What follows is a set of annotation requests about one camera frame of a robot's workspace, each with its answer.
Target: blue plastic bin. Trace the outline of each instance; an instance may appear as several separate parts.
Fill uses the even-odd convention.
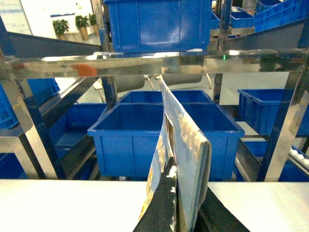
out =
[[[105,0],[116,52],[207,49],[210,0]]]
[[[244,131],[216,104],[183,105],[212,143],[211,180],[230,179]],[[147,177],[162,127],[162,104],[118,104],[88,134],[94,137],[101,175]]]
[[[49,134],[59,158],[62,158],[79,142],[106,110],[104,103],[74,104],[50,129]],[[92,162],[85,164],[76,175],[78,179],[87,179]],[[0,154],[0,179],[27,178],[14,153]]]
[[[273,128],[283,89],[240,89],[239,117],[260,135],[270,135]],[[289,90],[290,99],[293,89]],[[298,135],[309,134],[309,110],[299,127]]]
[[[59,158],[87,134],[105,110],[104,103],[76,103],[49,129]]]
[[[245,11],[232,12],[230,21],[232,28],[251,28],[254,25],[254,16]]]
[[[277,4],[282,3],[282,1],[279,0],[259,0],[256,3],[255,13],[261,13],[262,11],[265,11],[271,7],[274,7]]]
[[[211,30],[218,29],[220,23],[220,19],[214,14],[214,12],[211,12]]]
[[[265,141],[245,141],[246,147],[254,154],[256,157],[264,157],[267,142]],[[307,157],[304,153],[299,151],[296,147],[292,146],[293,149],[297,150],[299,153]],[[240,173],[235,173],[238,181],[243,181]],[[309,177],[307,177],[301,170],[299,170],[292,162],[287,161],[279,178],[281,182],[308,182]]]
[[[34,99],[42,105],[59,92],[59,86],[54,79],[28,80]],[[18,124],[17,117],[11,104],[0,85],[0,129],[10,129]]]
[[[296,8],[295,21],[307,18],[308,14],[309,14],[309,1],[301,0]]]
[[[254,16],[255,32],[264,31],[295,21],[301,0],[286,0]]]
[[[213,103],[210,96],[202,90],[176,90],[172,93],[180,103]],[[162,93],[161,91],[132,91],[124,95],[119,103],[162,103]]]
[[[19,179],[24,173],[14,153],[0,154],[0,179]]]

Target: green plant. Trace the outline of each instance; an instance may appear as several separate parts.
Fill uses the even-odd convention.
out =
[[[86,28],[86,27],[89,26],[88,20],[89,20],[89,19],[88,19],[87,16],[83,17],[83,16],[81,16],[81,15],[78,15],[78,16],[75,17],[75,25],[76,25],[76,27],[77,27],[78,29],[80,29],[80,28]]]
[[[90,21],[90,25],[97,24],[96,14],[89,14],[89,21]]]
[[[53,26],[56,35],[64,35],[64,32],[69,31],[69,23],[67,20],[53,20]]]

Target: white wall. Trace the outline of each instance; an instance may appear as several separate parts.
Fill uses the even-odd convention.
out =
[[[19,0],[0,0],[0,15],[7,31],[31,35]]]
[[[68,20],[69,31],[78,31],[75,26],[75,16],[86,16],[92,14],[90,0],[21,0],[25,10],[32,34],[47,38],[56,38],[53,20]],[[72,14],[51,18],[50,15]],[[93,28],[89,27],[88,34],[94,33]]]

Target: white table surface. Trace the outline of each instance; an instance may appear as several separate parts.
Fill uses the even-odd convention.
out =
[[[309,232],[309,183],[209,183],[252,232]],[[131,232],[146,182],[0,180],[0,231]]]

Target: metal rack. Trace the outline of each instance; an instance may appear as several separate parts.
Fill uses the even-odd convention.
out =
[[[71,150],[60,162],[56,159],[56,151],[52,146],[47,129],[88,89],[99,77],[103,80],[108,108],[112,108],[117,100],[114,76],[129,74],[158,75],[168,73],[203,74],[203,73],[254,73],[254,72],[290,72],[286,88],[294,87],[295,92],[287,112],[280,109],[278,115],[286,114],[286,121],[276,119],[276,130],[269,139],[268,152],[259,171],[255,176],[260,180],[277,181],[288,152],[296,136],[301,118],[306,110],[309,99],[304,94],[309,91],[307,84],[309,73],[307,71],[308,59],[305,49],[289,51],[253,50],[253,51],[223,51],[220,54],[201,55],[199,53],[164,53],[155,56],[126,58],[126,55],[92,55],[86,57],[57,57],[54,61],[43,59],[16,59],[2,62],[1,84],[14,106],[14,111],[25,132],[29,145],[27,149],[33,150],[46,178],[66,179],[73,178],[80,167],[93,153],[93,140],[85,137]],[[83,72],[76,70],[82,67]],[[77,81],[64,93],[51,99],[38,108],[33,99],[27,79],[54,78],[54,77],[79,77]],[[236,106],[223,106],[232,115]],[[247,173],[253,166],[240,165]]]
[[[220,102],[224,73],[289,72],[285,89],[294,88],[288,109],[280,104],[275,127],[268,140],[267,153],[260,164],[240,142],[236,165],[248,181],[278,181],[296,137],[309,98],[309,60],[306,49],[290,50],[229,50],[225,51],[231,0],[222,7],[217,51],[209,54],[156,53],[131,58],[130,54],[96,54],[75,57],[15,59],[1,56],[0,82],[13,106],[20,126],[0,131],[0,151],[14,152],[29,178],[73,179],[82,165],[93,156],[94,143],[85,136],[69,153],[58,160],[48,129],[85,93],[93,83],[102,79],[108,109],[117,101],[115,76],[165,75],[170,73],[214,73],[213,100]],[[38,107],[27,79],[76,77],[63,93]],[[237,117],[236,105],[223,106]],[[309,174],[309,170],[292,160]],[[98,168],[91,177],[96,176]]]

